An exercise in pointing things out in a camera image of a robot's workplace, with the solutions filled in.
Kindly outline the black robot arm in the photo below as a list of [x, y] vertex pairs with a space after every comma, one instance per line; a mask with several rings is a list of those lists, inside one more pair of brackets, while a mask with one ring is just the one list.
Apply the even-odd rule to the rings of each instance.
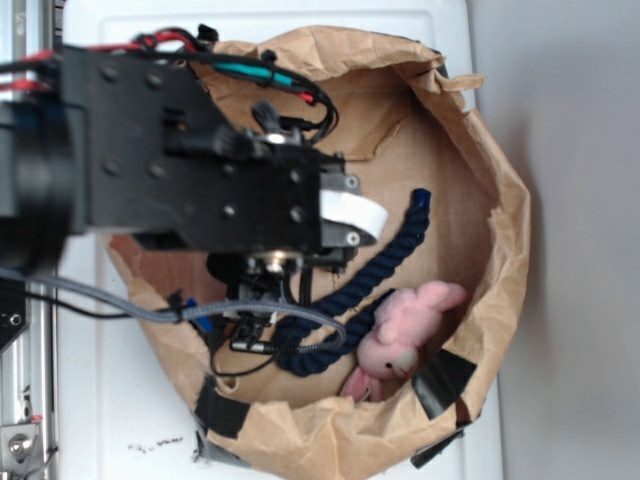
[[[386, 211], [362, 197], [343, 158], [317, 149], [336, 126], [329, 96], [270, 58], [139, 44], [58, 50], [5, 64], [17, 101], [1, 105], [1, 275], [84, 295], [129, 316], [177, 324], [282, 313], [333, 329], [334, 315], [285, 296], [305, 267], [343, 268], [375, 243]], [[148, 310], [58, 277], [66, 240], [128, 233], [145, 249], [232, 257], [268, 275], [274, 299]]]

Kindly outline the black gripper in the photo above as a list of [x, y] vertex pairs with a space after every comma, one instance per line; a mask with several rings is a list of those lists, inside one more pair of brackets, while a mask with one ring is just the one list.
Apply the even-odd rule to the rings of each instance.
[[377, 243], [388, 211], [338, 155], [275, 145], [257, 159], [170, 157], [134, 183], [134, 238], [149, 251], [282, 258], [339, 268]]

